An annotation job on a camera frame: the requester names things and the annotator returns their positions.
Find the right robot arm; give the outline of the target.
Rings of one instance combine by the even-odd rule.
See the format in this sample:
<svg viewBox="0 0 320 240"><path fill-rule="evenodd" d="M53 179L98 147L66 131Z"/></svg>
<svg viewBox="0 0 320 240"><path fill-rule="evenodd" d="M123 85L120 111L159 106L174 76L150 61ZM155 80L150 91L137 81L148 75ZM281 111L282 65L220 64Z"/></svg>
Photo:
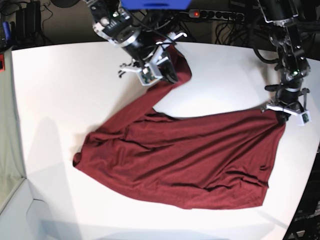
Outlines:
<svg viewBox="0 0 320 240"><path fill-rule="evenodd" d="M163 14L160 10L148 10L139 19L119 0L88 0L86 4L93 18L94 32L131 57L130 63L120 66L120 78L125 73L135 73L142 86L152 86L159 81L178 82L169 48L187 34L161 32L159 23Z"/></svg>

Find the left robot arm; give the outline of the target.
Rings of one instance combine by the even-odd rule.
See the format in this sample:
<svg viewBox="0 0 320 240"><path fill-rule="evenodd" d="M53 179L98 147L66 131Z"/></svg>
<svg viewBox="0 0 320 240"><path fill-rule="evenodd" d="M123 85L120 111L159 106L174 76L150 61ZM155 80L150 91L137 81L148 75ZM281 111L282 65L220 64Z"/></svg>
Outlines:
<svg viewBox="0 0 320 240"><path fill-rule="evenodd" d="M304 78L310 73L310 65L296 23L298 10L292 0L259 0L257 5L261 15L252 25L260 19L272 25L269 40L276 47L278 58L265 59L256 46L252 48L261 61L274 64L274 69L280 72L280 82L265 87L266 91L274 93L274 97L261 110L275 111L280 124L294 116L297 124L304 126L312 120L306 103L310 91L302 87Z"/></svg>

